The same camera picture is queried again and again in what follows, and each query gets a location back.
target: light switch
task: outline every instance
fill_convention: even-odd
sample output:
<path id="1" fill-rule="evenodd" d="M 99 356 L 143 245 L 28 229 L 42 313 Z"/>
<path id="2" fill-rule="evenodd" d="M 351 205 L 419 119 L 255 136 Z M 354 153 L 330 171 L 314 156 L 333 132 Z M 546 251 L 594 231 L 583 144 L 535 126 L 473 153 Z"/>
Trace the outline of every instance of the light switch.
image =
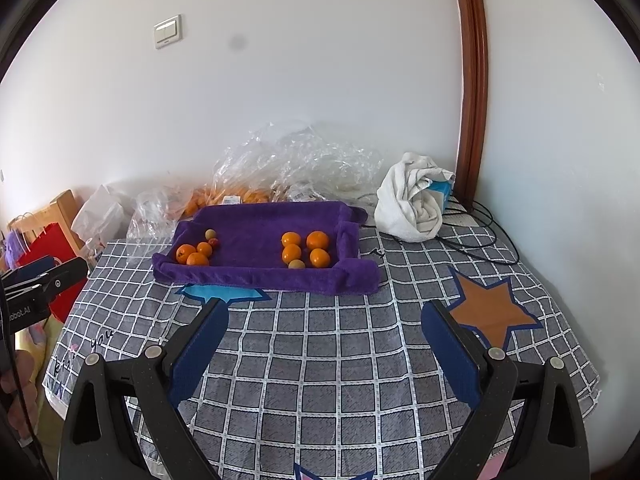
<path id="1" fill-rule="evenodd" d="M 182 39 L 182 24 L 180 14 L 158 23 L 154 27 L 154 42 L 156 48 L 162 48 L 168 44 Z"/>

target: gray checkered tablecloth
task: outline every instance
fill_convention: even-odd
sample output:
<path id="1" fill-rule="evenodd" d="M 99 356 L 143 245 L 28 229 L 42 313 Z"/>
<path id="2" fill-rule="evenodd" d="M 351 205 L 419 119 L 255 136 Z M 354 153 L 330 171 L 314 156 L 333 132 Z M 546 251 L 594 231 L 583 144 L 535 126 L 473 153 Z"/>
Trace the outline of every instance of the gray checkered tablecloth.
<path id="1" fill-rule="evenodd" d="M 400 244 L 374 228 L 360 231 L 360 253 L 377 261 L 380 289 L 368 296 L 327 297 L 266 291 L 268 301 L 233 303 L 229 329 L 191 399 L 179 410 L 225 480 L 290 479 L 293 464 L 322 478 L 422 480 L 449 448 L 469 413 L 455 399 L 420 329 L 425 300 L 452 303 L 449 267 L 485 285 L 507 276 L 514 296 L 544 328 L 514 332 L 508 354 L 541 363 L 559 355 L 587 415 L 598 375 L 566 319 L 523 265 L 473 262 L 431 240 Z M 484 244 L 480 227 L 443 227 L 441 235 Z M 500 242 L 489 258 L 511 258 Z M 78 297 L 44 379 L 64 411 L 84 358 L 137 356 L 191 321 L 200 303 L 156 283 L 149 257 L 127 257 L 109 244 Z M 135 399 L 127 401 L 140 447 L 159 461 Z M 514 403 L 496 450 L 513 437 L 522 404 Z"/>

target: plastic bag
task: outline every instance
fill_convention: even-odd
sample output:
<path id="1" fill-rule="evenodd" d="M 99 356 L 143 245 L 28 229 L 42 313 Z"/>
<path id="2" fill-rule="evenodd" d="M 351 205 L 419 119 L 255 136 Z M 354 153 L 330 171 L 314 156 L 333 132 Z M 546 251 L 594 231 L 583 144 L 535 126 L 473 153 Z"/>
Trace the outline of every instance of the plastic bag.
<path id="1" fill-rule="evenodd" d="M 130 264 L 158 252 L 158 246 L 170 244 L 175 227 L 193 196 L 190 186 L 162 186 L 143 191 L 136 197 L 136 208 L 127 230 L 127 255 Z"/>
<path id="2" fill-rule="evenodd" d="M 231 197 L 242 203 L 341 200 L 372 213 L 381 168 L 375 150 L 327 142 L 311 126 L 269 124 L 226 151 L 206 203 Z"/>
<path id="3" fill-rule="evenodd" d="M 113 240 L 125 220 L 120 202 L 99 186 L 78 211 L 71 230 L 84 241 L 80 256 L 95 265 L 97 256 Z"/>

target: purple tray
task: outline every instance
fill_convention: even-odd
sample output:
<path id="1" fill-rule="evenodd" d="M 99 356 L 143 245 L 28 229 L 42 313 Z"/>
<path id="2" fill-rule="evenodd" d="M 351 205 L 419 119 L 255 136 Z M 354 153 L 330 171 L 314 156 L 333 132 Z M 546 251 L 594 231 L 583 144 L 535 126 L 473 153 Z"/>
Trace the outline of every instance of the purple tray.
<path id="1" fill-rule="evenodd" d="M 300 290 L 332 296 L 371 294 L 378 290 L 378 266 L 358 258 L 358 229 L 366 219 L 363 209 L 342 202 L 209 206 L 198 211 L 193 221 L 178 224 L 168 255 L 153 255 L 154 277 L 165 283 Z M 178 264 L 177 248 L 204 241 L 207 229 L 215 229 L 220 240 L 210 265 Z M 327 233 L 332 266 L 288 269 L 280 259 L 280 238 L 287 231 L 299 233 L 303 241 L 311 231 Z M 303 260 L 308 263 L 305 249 Z"/>

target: red bag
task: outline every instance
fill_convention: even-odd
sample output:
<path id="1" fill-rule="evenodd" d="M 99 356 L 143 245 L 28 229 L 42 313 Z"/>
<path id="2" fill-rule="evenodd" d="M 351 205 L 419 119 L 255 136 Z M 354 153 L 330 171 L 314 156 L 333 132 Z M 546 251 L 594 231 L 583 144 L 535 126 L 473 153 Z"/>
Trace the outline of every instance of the red bag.
<path id="1" fill-rule="evenodd" d="M 43 256 L 53 256 L 58 264 L 63 264 L 76 257 L 74 250 L 69 245 L 69 242 L 66 241 L 65 235 L 57 223 L 49 224 L 44 228 L 44 231 L 29 246 L 27 252 L 18 259 L 18 264 L 24 266 L 39 260 Z M 50 303 L 51 313 L 60 322 L 64 323 L 66 321 L 66 317 L 69 315 L 71 307 L 74 306 L 74 301 L 78 298 L 85 283 L 86 278 L 60 292 L 56 299 Z"/>

